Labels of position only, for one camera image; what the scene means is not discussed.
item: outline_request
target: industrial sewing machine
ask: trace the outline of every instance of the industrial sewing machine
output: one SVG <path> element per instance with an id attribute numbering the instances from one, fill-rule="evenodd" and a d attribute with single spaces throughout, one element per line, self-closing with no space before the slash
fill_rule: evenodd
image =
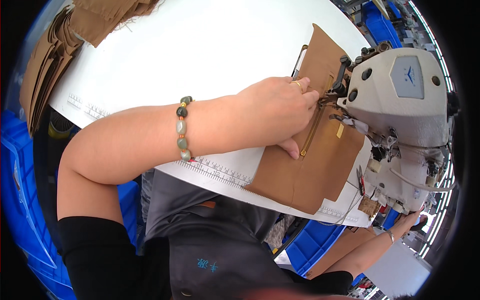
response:
<path id="1" fill-rule="evenodd" d="M 365 182 L 375 187 L 382 205 L 399 213 L 418 211 L 434 202 L 446 169 L 451 116 L 440 65 L 415 48 L 392 49 L 389 42 L 363 48 L 352 62 L 340 58 L 332 89 L 319 101 L 343 115 L 331 115 L 365 134 L 372 143 Z"/>

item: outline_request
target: scissors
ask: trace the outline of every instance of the scissors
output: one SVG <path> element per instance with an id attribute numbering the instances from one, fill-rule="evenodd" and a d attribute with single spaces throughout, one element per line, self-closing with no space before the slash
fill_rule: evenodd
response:
<path id="1" fill-rule="evenodd" d="M 363 181 L 363 172 L 361 171 L 361 166 L 357 169 L 357 178 L 359 180 L 359 191 L 362 196 L 365 195 L 365 182 Z"/>

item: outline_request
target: dark apron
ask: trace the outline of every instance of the dark apron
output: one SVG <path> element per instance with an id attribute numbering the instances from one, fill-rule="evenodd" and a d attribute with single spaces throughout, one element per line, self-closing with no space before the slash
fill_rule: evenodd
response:
<path id="1" fill-rule="evenodd" d="M 156 171 L 145 239 L 168 237 L 174 299 L 229 299 L 292 282 L 261 245 L 278 214 Z"/>

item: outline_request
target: stack of brown fabric pieces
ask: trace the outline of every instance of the stack of brown fabric pieces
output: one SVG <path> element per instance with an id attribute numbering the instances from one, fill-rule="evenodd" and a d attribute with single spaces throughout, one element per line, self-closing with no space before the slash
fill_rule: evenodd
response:
<path id="1" fill-rule="evenodd" d="M 65 7 L 55 16 L 30 55 L 20 88 L 20 104 L 25 111 L 30 135 L 39 127 L 55 82 L 83 44 L 69 26 L 72 11 L 72 7 Z"/>
<path id="2" fill-rule="evenodd" d="M 128 19 L 152 12 L 158 0 L 73 0 L 73 31 L 95 48 Z"/>

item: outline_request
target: silver bracelet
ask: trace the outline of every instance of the silver bracelet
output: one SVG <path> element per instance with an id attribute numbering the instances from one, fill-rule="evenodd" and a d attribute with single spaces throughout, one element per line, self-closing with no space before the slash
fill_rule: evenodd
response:
<path id="1" fill-rule="evenodd" d="M 386 231 L 386 233 L 388 233 L 388 235 L 389 235 L 390 238 L 392 239 L 392 245 L 393 245 L 393 243 L 395 242 L 395 237 L 393 236 L 393 233 L 390 231 L 390 229 L 388 229 L 388 230 Z"/>

